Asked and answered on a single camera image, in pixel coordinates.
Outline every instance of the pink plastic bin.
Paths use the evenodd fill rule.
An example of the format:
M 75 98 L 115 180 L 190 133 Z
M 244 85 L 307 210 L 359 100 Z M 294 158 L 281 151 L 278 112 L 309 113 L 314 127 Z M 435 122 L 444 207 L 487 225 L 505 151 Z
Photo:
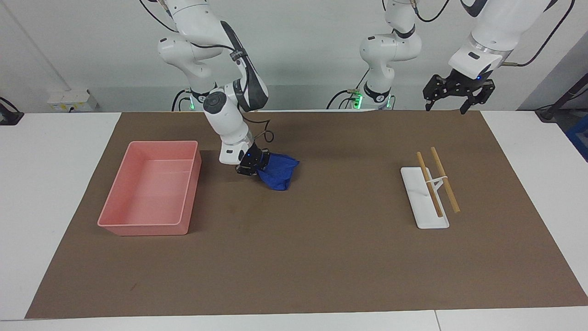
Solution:
M 186 234 L 201 164 L 196 141 L 133 141 L 98 226 L 119 236 Z

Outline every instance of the wooden dowel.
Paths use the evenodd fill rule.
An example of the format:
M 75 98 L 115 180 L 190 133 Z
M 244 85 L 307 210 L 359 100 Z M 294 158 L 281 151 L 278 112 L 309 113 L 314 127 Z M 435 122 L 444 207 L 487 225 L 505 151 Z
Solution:
M 437 195 L 435 194 L 435 190 L 433 189 L 433 184 L 430 182 L 431 178 L 429 177 L 429 173 L 427 172 L 427 168 L 425 167 L 425 161 L 423 160 L 422 154 L 420 152 L 417 152 L 416 158 L 419 159 L 420 170 L 423 172 L 423 177 L 425 178 L 425 182 L 427 183 L 429 195 L 431 196 L 431 200 L 433 200 L 433 206 L 435 206 L 437 217 L 443 217 L 443 213 L 441 212 L 441 207 L 439 206 L 439 202 L 437 201 Z
M 431 152 L 433 153 L 433 158 L 435 159 L 435 163 L 437 164 L 437 169 L 439 170 L 439 174 L 441 176 L 447 176 L 445 174 L 445 169 L 443 169 L 443 164 L 441 164 L 441 159 L 437 154 L 437 149 L 431 147 Z M 449 179 L 447 177 L 443 178 L 443 184 L 445 186 L 445 192 L 447 192 L 447 196 L 449 197 L 449 202 L 451 202 L 451 206 L 453 207 L 453 211 L 455 213 L 459 213 L 459 205 L 457 204 L 457 200 L 455 199 L 455 194 L 453 194 L 453 189 L 451 188 L 451 184 L 449 184 Z

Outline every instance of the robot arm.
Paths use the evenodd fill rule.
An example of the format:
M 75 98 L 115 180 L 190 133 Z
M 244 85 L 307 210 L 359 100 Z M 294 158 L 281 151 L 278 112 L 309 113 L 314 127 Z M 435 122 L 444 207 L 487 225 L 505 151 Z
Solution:
M 518 45 L 521 36 L 556 0 L 461 0 L 466 12 L 477 18 L 466 43 L 451 57 L 447 78 L 434 75 L 423 96 L 430 110 L 435 101 L 448 96 L 467 97 L 464 114 L 484 104 L 495 89 L 490 74 L 499 68 Z
M 369 65 L 363 86 L 368 103 L 382 107 L 390 94 L 394 69 L 391 63 L 416 58 L 422 42 L 415 33 L 415 12 L 409 0 L 390 0 L 386 8 L 386 22 L 391 34 L 380 34 L 362 41 L 360 55 Z
M 203 101 L 206 118 L 222 141 L 219 161 L 237 165 L 238 173 L 256 174 L 257 169 L 267 165 L 269 151 L 257 147 L 238 106 L 246 112 L 262 108 L 268 101 L 268 89 L 249 55 L 230 25 L 213 14 L 208 0 L 158 2 L 171 16 L 181 36 L 162 39 L 159 54 L 186 74 L 192 97 L 206 96 Z M 220 55 L 225 48 L 231 50 L 230 57 L 242 77 L 215 88 L 208 95 L 196 93 L 198 79 L 212 74 L 201 61 Z

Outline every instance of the blue fabric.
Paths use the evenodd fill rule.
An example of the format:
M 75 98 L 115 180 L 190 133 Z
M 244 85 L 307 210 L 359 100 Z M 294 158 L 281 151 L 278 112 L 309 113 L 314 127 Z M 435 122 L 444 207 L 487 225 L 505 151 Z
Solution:
M 258 170 L 259 178 L 263 180 L 272 190 L 285 191 L 290 186 L 290 179 L 294 168 L 300 162 L 288 155 L 270 154 L 268 166 Z

